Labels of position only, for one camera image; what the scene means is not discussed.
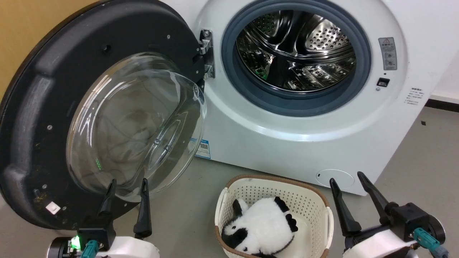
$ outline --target panda plush toy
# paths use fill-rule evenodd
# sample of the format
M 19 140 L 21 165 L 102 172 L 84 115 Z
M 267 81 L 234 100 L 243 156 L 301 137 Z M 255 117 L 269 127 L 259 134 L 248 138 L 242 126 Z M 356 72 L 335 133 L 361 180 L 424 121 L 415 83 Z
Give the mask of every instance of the panda plush toy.
M 298 231 L 297 222 L 279 197 L 258 200 L 248 206 L 242 199 L 233 202 L 235 217 L 222 231 L 222 240 L 231 248 L 262 258 L 275 258 Z

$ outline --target basket handle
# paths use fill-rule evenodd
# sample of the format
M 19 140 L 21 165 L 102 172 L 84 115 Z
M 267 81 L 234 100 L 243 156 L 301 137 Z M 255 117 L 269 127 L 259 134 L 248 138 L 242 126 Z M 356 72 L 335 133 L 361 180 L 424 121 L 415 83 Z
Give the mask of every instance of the basket handle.
M 226 195 L 228 194 L 228 188 L 225 187 L 220 196 L 218 197 L 217 207 L 215 208 L 215 225 L 218 226 L 218 222 L 220 221 L 220 214 L 222 213 L 223 203 L 226 199 Z
M 328 212 L 328 235 L 326 249 L 330 249 L 331 241 L 333 240 L 333 231 L 335 230 L 335 220 L 333 219 L 333 212 L 330 207 L 327 207 Z

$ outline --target door hinge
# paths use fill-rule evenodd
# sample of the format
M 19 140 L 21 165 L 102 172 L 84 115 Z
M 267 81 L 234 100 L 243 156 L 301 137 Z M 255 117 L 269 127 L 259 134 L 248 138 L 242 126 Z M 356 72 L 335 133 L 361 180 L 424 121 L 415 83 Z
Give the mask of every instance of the door hinge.
M 212 31 L 209 29 L 201 30 L 199 37 L 199 54 L 204 58 L 204 79 L 215 78 L 215 62 L 213 59 L 213 39 Z

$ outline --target teal cable connector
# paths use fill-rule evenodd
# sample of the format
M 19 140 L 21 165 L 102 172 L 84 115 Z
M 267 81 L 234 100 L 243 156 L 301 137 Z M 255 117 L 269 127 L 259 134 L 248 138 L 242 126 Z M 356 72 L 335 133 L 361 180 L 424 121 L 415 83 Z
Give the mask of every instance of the teal cable connector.
M 435 258 L 448 258 L 448 250 L 440 245 L 440 242 L 422 228 L 413 232 L 413 238 L 424 248 L 429 249 Z
M 95 254 L 99 251 L 99 244 L 96 240 L 91 240 L 86 244 L 81 258 L 95 258 Z

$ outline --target wooden panel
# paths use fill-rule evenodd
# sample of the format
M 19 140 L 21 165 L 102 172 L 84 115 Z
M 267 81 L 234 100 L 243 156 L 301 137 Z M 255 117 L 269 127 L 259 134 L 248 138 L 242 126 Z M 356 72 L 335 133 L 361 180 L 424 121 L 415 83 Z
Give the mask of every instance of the wooden panel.
M 2 0 L 0 100 L 33 47 L 57 24 L 95 0 Z

